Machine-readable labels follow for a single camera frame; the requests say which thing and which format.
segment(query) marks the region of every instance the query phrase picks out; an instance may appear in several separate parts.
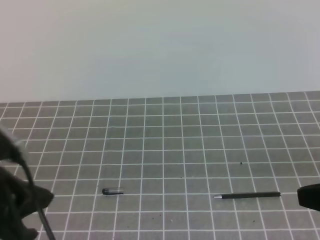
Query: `table surface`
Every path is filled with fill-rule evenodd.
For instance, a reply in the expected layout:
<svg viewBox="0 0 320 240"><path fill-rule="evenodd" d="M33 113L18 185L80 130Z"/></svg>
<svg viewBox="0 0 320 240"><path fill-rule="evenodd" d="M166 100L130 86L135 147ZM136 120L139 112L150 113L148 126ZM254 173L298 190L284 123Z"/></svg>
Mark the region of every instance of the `table surface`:
<svg viewBox="0 0 320 240"><path fill-rule="evenodd" d="M57 240L319 239L297 199L320 182L319 91L0 103L0 117L55 194ZM254 191L282 196L213 198ZM24 222L46 239L36 214Z"/></svg>

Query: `black object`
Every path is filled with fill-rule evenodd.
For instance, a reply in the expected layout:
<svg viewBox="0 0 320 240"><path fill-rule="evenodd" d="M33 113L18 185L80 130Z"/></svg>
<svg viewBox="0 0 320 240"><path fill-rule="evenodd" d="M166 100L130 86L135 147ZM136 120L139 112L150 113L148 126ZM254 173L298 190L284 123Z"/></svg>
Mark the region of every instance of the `black object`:
<svg viewBox="0 0 320 240"><path fill-rule="evenodd" d="M229 193L213 196L216 199L249 199L249 198L267 198L280 197L281 193L278 191L267 192L243 192L243 193Z"/></svg>
<svg viewBox="0 0 320 240"><path fill-rule="evenodd" d="M300 187L297 193L300 206L320 211L320 184Z"/></svg>
<svg viewBox="0 0 320 240"><path fill-rule="evenodd" d="M109 187L102 189L103 195L122 195L124 190L121 187Z"/></svg>
<svg viewBox="0 0 320 240"><path fill-rule="evenodd" d="M54 195L42 187L35 186L18 144L19 142L10 133L0 127L0 160L19 164L28 180L28 182L22 181L4 168L0 168L0 239L35 239L38 232L34 228L26 228L22 218L37 211L49 240L55 240L43 211Z"/></svg>

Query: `white backdrop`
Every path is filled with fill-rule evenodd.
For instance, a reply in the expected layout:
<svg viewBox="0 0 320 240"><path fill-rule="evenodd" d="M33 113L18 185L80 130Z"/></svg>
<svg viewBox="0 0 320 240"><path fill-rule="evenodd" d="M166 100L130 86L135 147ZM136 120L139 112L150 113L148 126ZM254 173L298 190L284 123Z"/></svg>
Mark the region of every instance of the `white backdrop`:
<svg viewBox="0 0 320 240"><path fill-rule="evenodd" d="M320 90L318 0L2 0L0 102Z"/></svg>

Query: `pen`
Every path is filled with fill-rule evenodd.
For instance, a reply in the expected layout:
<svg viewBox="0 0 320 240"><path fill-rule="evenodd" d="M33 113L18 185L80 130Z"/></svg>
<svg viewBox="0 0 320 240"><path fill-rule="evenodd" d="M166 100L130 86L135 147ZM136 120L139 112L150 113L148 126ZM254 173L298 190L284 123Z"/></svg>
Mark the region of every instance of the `pen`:
<svg viewBox="0 0 320 240"><path fill-rule="evenodd" d="M248 198L267 198L280 197L281 193L278 191L266 192L242 192L242 193L226 193L213 196L215 199L248 199Z"/></svg>

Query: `grid mat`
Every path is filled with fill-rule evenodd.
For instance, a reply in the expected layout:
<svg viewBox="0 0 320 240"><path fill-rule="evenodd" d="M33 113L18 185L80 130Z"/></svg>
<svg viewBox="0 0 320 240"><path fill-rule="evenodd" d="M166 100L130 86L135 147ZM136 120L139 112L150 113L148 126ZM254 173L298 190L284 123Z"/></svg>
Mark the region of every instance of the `grid mat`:
<svg viewBox="0 0 320 240"><path fill-rule="evenodd" d="M296 192L320 182L320 91L0 103L0 116L55 194L57 240L319 240L320 212ZM282 196L213 198L253 191ZM24 222L47 239L36 214Z"/></svg>

